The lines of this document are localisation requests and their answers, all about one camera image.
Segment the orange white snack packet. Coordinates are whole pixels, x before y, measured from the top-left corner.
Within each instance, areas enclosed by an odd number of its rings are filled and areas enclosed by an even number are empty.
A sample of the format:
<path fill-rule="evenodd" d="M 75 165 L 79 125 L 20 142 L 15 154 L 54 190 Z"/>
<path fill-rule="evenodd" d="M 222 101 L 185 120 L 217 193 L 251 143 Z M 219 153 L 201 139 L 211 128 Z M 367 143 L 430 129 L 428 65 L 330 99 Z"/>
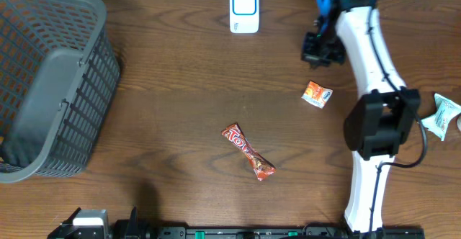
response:
<path fill-rule="evenodd" d="M 332 93 L 333 91 L 331 89 L 324 88 L 313 81 L 309 81 L 301 98 L 309 104 L 322 109 L 331 98 Z"/>

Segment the red Top snack bar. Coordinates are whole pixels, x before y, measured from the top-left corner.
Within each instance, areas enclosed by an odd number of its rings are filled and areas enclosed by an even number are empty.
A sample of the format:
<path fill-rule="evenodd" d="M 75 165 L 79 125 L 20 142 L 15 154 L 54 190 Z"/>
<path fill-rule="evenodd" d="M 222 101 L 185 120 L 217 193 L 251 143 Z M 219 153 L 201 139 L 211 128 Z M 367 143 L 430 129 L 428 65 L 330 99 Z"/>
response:
<path fill-rule="evenodd" d="M 227 126 L 221 134 L 234 144 L 248 158 L 259 181 L 265 180 L 277 170 L 272 163 L 262 157 L 250 144 L 238 123 Z"/>

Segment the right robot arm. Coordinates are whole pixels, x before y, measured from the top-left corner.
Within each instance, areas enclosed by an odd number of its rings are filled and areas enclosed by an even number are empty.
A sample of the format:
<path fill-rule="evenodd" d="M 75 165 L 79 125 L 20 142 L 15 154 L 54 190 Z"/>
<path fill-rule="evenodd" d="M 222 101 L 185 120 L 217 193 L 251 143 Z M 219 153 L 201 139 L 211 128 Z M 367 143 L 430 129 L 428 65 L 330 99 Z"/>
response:
<path fill-rule="evenodd" d="M 378 0 L 316 0 L 316 32 L 303 40 L 301 58 L 311 68 L 349 61 L 358 101 L 344 120 L 353 174 L 344 212 L 348 238 L 423 238 L 421 230 L 387 230 L 382 201 L 391 168 L 413 168 L 426 156 L 427 146 L 413 163 L 397 163 L 399 147 L 421 119 L 419 91 L 408 89 L 395 69 L 380 26 Z"/>

